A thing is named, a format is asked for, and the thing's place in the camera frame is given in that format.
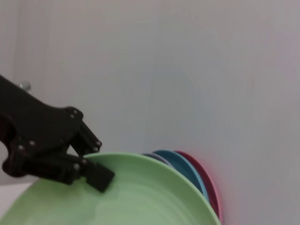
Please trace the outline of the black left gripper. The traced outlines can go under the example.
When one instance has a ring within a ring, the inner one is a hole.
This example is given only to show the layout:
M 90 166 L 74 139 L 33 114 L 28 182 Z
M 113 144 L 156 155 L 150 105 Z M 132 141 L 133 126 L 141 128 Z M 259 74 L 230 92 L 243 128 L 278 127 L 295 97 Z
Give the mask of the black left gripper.
M 12 177 L 33 175 L 67 185 L 84 177 L 104 192 L 115 176 L 99 163 L 66 153 L 70 145 L 79 156 L 102 147 L 81 111 L 44 104 L 1 75 L 0 142 L 8 150 L 2 169 Z

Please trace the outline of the light green plate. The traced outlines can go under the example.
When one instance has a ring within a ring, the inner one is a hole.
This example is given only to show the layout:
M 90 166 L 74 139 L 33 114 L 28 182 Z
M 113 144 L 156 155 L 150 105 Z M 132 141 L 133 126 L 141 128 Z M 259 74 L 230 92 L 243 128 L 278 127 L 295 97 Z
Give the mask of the light green plate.
M 201 192 L 157 160 L 131 153 L 88 156 L 115 172 L 101 193 L 84 179 L 39 180 L 0 218 L 0 225 L 221 225 Z

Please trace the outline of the grey purple plate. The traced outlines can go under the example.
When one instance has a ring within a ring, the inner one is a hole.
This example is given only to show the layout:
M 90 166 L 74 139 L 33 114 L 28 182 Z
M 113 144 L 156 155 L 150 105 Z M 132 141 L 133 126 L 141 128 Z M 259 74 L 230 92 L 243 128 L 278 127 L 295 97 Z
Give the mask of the grey purple plate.
M 165 158 L 162 156 L 156 154 L 156 153 L 143 153 L 142 154 L 144 157 L 147 157 L 150 159 L 151 163 L 156 167 L 159 168 L 160 170 L 164 169 L 175 169 L 175 167 Z

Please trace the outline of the teal blue plate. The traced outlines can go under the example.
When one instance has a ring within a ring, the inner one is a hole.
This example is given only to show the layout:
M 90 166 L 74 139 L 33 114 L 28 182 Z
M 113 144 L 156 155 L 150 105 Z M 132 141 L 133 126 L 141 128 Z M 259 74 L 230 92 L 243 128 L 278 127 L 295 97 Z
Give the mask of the teal blue plate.
M 178 172 L 184 175 L 202 193 L 204 198 L 210 203 L 207 188 L 202 177 L 196 168 L 181 154 L 170 150 L 156 150 L 154 154 L 166 159 Z

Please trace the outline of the crimson red plate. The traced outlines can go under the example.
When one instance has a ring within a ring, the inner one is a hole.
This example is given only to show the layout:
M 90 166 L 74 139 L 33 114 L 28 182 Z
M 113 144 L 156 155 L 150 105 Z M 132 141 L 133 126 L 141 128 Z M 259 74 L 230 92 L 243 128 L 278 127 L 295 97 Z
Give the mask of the crimson red plate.
M 207 189 L 210 205 L 216 213 L 218 219 L 220 220 L 220 223 L 224 225 L 223 201 L 217 183 L 215 182 L 215 179 L 212 176 L 212 173 L 199 157 L 195 157 L 193 155 L 179 150 L 177 150 L 176 152 L 181 154 L 185 159 L 187 159 L 198 171 Z

